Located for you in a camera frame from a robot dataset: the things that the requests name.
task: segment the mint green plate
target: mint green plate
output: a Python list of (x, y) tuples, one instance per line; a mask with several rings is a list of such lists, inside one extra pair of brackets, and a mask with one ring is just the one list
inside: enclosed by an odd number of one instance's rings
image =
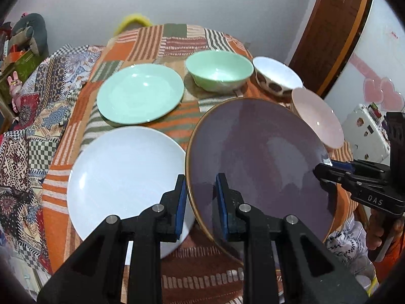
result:
[(197, 86), (218, 93), (239, 89), (254, 71), (252, 63), (246, 57), (219, 50), (192, 54), (186, 60), (186, 67)]
[(97, 94), (97, 106), (108, 120), (142, 124), (173, 110), (183, 92), (183, 80), (171, 68), (138, 64), (124, 68), (103, 83)]

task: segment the orange clothing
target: orange clothing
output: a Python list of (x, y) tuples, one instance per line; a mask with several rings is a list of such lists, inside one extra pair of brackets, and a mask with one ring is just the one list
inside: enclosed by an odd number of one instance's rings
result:
[(377, 273), (378, 282), (381, 283), (384, 281), (388, 274), (390, 273), (391, 269), (394, 267), (396, 261), (400, 255), (400, 237), (391, 245), (388, 249), (384, 259), (380, 263), (374, 263), (375, 272)]

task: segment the dish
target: dish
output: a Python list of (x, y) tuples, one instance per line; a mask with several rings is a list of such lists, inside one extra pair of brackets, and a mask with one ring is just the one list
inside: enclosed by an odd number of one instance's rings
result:
[(192, 54), (186, 60), (186, 67), (197, 86), (218, 93), (239, 89), (254, 70), (246, 57), (219, 50), (205, 50)]
[(138, 64), (120, 70), (102, 84), (97, 106), (108, 120), (119, 124), (142, 124), (173, 110), (183, 92), (183, 80), (171, 68)]
[[(121, 219), (139, 215), (175, 188), (184, 173), (184, 150), (157, 130), (134, 126), (107, 132), (78, 157), (70, 173), (67, 203), (70, 219), (85, 239), (108, 215)], [(161, 243), (167, 256), (188, 235), (194, 214), (187, 202), (183, 233), (176, 243)], [(132, 243), (128, 245), (129, 265)]]
[(243, 245), (222, 237), (213, 196), (225, 173), (231, 189), (265, 214), (294, 214), (322, 241), (329, 235), (336, 196), (312, 170), (329, 156), (312, 129), (285, 107), (258, 98), (234, 98), (199, 121), (186, 154), (186, 178), (194, 214), (206, 235), (242, 260)]
[(343, 145), (345, 139), (338, 118), (316, 93), (305, 88), (294, 89), (290, 109), (312, 128), (329, 152)]
[(266, 91), (277, 95), (286, 96), (291, 90), (302, 88), (302, 80), (287, 65), (269, 57), (253, 58), (256, 80)]

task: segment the door frame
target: door frame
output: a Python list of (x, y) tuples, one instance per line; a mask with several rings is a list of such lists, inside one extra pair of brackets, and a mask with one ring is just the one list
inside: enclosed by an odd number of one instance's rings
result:
[[(333, 79), (335, 79), (337, 73), (339, 72), (339, 70), (341, 70), (344, 66), (343, 63), (345, 62), (345, 58), (347, 56), (347, 54), (350, 52), (350, 48), (352, 47), (352, 43), (355, 40), (356, 36), (359, 34), (359, 28), (360, 28), (360, 24), (362, 23), (363, 17), (365, 16), (366, 13), (366, 7), (367, 7), (367, 2), (368, 0), (361, 0), (360, 2), (360, 7), (359, 10), (357, 12), (356, 18), (354, 20), (352, 29), (349, 32), (349, 36), (346, 39), (346, 42), (342, 48), (342, 50), (339, 53), (339, 56), (337, 57), (337, 59), (335, 60), (331, 70), (329, 71), (329, 73), (327, 74), (325, 80), (323, 80), (321, 86), (319, 87), (319, 89), (317, 90), (317, 95), (319, 96), (323, 96), (324, 92), (326, 90), (329, 89), (329, 85), (331, 84), (331, 81)], [(304, 42), (309, 34), (309, 31), (311, 30), (311, 26), (312, 23), (315, 19), (316, 13), (319, 9), (321, 0), (316, 0), (315, 5), (313, 7), (313, 10), (311, 12), (311, 16), (309, 17), (307, 26), (305, 27), (304, 33), (302, 34), (301, 40), (297, 46), (297, 49), (295, 50), (295, 53), (293, 55), (293, 57), (291, 58), (291, 62), (289, 63), (289, 66), (292, 67), (293, 64), (296, 62), (299, 53), (302, 49), (302, 47), (304, 46)]]

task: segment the purple plate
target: purple plate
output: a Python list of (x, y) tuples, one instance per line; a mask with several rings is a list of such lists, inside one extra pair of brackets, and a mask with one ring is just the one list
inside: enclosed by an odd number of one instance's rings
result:
[(194, 214), (206, 235), (241, 259), (241, 243), (222, 237), (214, 197), (215, 177), (225, 173), (231, 189), (266, 215), (296, 215), (324, 241), (336, 195), (312, 173), (328, 153), (313, 130), (285, 107), (258, 98), (235, 98), (207, 112), (191, 136), (186, 177)]

